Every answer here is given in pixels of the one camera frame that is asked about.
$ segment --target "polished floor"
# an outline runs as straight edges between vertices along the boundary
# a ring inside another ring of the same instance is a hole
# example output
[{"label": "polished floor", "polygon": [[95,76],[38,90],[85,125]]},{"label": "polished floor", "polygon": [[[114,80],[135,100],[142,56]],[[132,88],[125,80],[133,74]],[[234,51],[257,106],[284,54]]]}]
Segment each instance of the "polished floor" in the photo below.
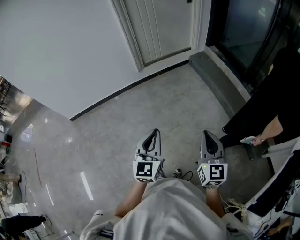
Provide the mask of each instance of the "polished floor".
[{"label": "polished floor", "polygon": [[[14,135],[7,171],[25,171],[30,214],[48,214],[58,235],[74,231],[71,239],[77,239],[95,211],[114,210],[133,185],[136,144],[147,131],[161,132],[165,174],[191,170],[192,182],[199,185],[195,161],[201,133],[206,129],[221,137],[228,120],[199,75],[184,65],[74,122],[42,107]],[[245,202],[269,179],[268,164],[249,161],[242,146],[225,153],[229,179],[221,192]],[[261,177],[252,179],[253,172]],[[24,180],[21,188],[24,196]]]}]

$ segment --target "wall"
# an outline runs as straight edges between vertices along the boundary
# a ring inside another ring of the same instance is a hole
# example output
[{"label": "wall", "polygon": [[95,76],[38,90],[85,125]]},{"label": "wall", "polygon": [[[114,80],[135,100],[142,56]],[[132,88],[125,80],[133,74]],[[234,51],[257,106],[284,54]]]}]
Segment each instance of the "wall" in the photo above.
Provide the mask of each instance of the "wall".
[{"label": "wall", "polygon": [[0,75],[72,118],[133,82],[203,51],[210,2],[202,2],[197,51],[138,72],[110,0],[0,0]]}]

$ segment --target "door frame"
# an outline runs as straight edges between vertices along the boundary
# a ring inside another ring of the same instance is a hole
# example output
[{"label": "door frame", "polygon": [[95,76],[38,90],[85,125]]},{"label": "door frame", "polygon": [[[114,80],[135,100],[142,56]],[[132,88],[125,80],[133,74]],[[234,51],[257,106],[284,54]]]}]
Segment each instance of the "door frame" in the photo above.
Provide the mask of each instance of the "door frame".
[{"label": "door frame", "polygon": [[[192,16],[193,23],[192,23],[191,50],[196,50],[199,47],[200,25],[201,25],[201,17],[202,17],[202,0],[193,0],[193,1],[194,1],[194,10]],[[130,51],[134,58],[136,68],[139,72],[141,72],[145,68],[145,65],[139,50],[139,46],[135,38],[135,34],[124,1],[111,0],[111,2],[116,11],[118,19],[121,23],[121,27],[123,29]]]}]

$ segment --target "smartphone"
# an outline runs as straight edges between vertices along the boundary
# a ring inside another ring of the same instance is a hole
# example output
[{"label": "smartphone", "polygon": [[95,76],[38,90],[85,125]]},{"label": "smartphone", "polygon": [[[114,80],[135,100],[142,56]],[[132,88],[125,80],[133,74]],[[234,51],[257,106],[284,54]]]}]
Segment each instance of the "smartphone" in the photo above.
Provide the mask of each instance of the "smartphone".
[{"label": "smartphone", "polygon": [[250,136],[250,137],[245,137],[244,139],[240,140],[241,143],[244,143],[244,144],[249,144],[249,145],[252,145],[252,141],[256,139],[256,137],[254,136]]}]

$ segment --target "black baseboard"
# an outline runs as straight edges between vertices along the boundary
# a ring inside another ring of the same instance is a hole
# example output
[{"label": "black baseboard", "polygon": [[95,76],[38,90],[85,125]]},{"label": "black baseboard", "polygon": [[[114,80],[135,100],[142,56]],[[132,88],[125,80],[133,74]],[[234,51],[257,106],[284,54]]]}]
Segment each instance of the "black baseboard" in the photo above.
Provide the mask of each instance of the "black baseboard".
[{"label": "black baseboard", "polygon": [[149,75],[149,76],[147,76],[147,77],[145,77],[145,78],[143,78],[143,79],[141,79],[139,81],[136,81],[133,84],[131,84],[131,85],[129,85],[129,86],[127,86],[127,87],[125,87],[125,88],[123,88],[123,89],[121,89],[121,90],[119,90],[119,91],[117,91],[117,92],[115,92],[115,93],[113,93],[111,95],[109,95],[108,97],[103,98],[99,102],[93,104],[92,106],[90,106],[87,109],[83,110],[82,112],[78,113],[77,115],[75,115],[74,117],[72,117],[70,120],[74,121],[77,118],[81,117],[82,115],[84,115],[84,114],[88,113],[89,111],[93,110],[94,108],[96,108],[96,107],[100,106],[101,104],[107,102],[108,100],[110,100],[110,99],[118,96],[119,94],[121,94],[121,93],[123,93],[123,92],[125,92],[125,91],[127,91],[127,90],[129,90],[129,89],[131,89],[131,88],[133,88],[135,86],[137,86],[137,85],[140,85],[141,83],[144,83],[144,82],[146,82],[146,81],[148,81],[148,80],[150,80],[150,79],[152,79],[152,78],[154,78],[156,76],[159,76],[159,75],[161,75],[163,73],[171,71],[171,70],[173,70],[175,68],[181,67],[181,66],[183,66],[185,64],[188,64],[188,60],[185,60],[183,62],[177,63],[177,64],[175,64],[173,66],[167,67],[167,68],[165,68],[165,69],[163,69],[163,70],[161,70],[161,71],[159,71],[157,73],[151,74],[151,75]]}]

